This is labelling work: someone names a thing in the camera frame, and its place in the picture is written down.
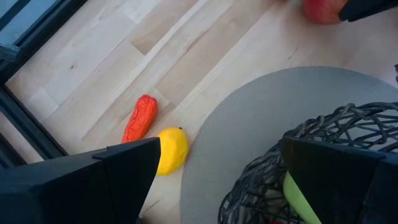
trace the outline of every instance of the light wood plank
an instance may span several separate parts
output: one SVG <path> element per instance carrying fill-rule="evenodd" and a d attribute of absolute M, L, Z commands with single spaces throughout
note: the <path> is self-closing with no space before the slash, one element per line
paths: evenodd
<path fill-rule="evenodd" d="M 122 10 L 136 24 L 139 24 L 143 18 L 156 7 L 161 0 L 133 0 L 126 1 Z"/>
<path fill-rule="evenodd" d="M 141 216 L 150 224 L 180 223 L 180 191 L 183 169 L 167 177 L 157 176 L 149 190 Z"/>
<path fill-rule="evenodd" d="M 113 14 L 77 35 L 51 64 L 55 75 L 45 87 L 49 95 L 63 103 L 134 26 L 124 15 Z"/>
<path fill-rule="evenodd" d="M 161 1 L 133 30 L 131 44 L 146 55 L 197 1 Z"/>
<path fill-rule="evenodd" d="M 59 105 L 45 90 L 39 89 L 30 100 L 26 103 L 26 108 L 37 118 L 39 122 L 43 122 L 58 109 Z"/>
<path fill-rule="evenodd" d="M 156 88 L 178 105 L 221 60 L 273 1 L 236 1 L 213 26 L 194 41 L 187 53 Z"/>
<path fill-rule="evenodd" d="M 76 147 L 80 151 L 94 149 L 93 145 L 81 148 L 81 139 L 119 96 L 115 95 L 115 89 L 125 82 L 141 60 L 142 54 L 128 40 L 123 40 L 46 120 L 45 126 L 51 130 L 59 129 L 60 126 L 71 130 L 55 136 L 65 149 L 70 152 Z"/>
<path fill-rule="evenodd" d="M 156 83 L 187 52 L 190 44 L 210 28 L 212 23 L 230 7 L 232 1 L 199 1 L 198 3 L 205 4 L 165 43 L 159 53 L 154 55 L 150 62 L 147 62 L 143 71 L 133 70 L 132 74 L 135 76 L 131 77 L 134 79 L 130 85 L 122 86 L 125 88 L 120 89 L 122 91 L 120 97 L 85 136 L 85 141 L 96 142 L 96 139 L 104 138 L 106 133 L 119 125 L 131 113 L 137 99 L 153 89 Z"/>

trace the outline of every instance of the gray circular table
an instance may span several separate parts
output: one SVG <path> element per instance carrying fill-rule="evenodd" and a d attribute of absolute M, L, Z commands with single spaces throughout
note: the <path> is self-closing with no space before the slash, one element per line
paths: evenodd
<path fill-rule="evenodd" d="M 232 93 L 206 120 L 185 164 L 182 223 L 217 223 L 218 208 L 244 167 L 309 118 L 348 103 L 398 101 L 398 90 L 331 67 L 290 68 Z"/>

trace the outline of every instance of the toy vegetable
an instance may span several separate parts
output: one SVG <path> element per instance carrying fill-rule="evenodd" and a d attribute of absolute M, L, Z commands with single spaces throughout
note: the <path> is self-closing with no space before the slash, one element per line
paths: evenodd
<path fill-rule="evenodd" d="M 188 141 L 182 128 L 167 128 L 158 135 L 160 155 L 158 175 L 169 175 L 182 166 L 188 155 Z"/>
<path fill-rule="evenodd" d="M 157 101 L 149 95 L 143 95 L 137 100 L 134 111 L 124 130 L 122 143 L 142 139 L 157 114 Z"/>

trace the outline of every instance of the woven wire basket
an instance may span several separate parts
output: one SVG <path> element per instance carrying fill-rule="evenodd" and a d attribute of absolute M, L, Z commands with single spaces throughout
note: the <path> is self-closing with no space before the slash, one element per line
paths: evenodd
<path fill-rule="evenodd" d="M 398 102 L 350 103 L 332 114 L 309 119 L 284 136 L 311 139 L 382 152 L 398 148 Z M 279 141 L 249 163 L 218 210 L 219 224 L 300 223 L 283 195 L 287 169 Z"/>

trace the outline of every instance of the red apple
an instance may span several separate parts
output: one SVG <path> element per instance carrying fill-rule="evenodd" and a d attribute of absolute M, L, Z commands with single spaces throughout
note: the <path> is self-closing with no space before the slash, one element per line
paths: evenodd
<path fill-rule="evenodd" d="M 316 24 L 337 24 L 347 0 L 304 0 L 305 17 Z"/>

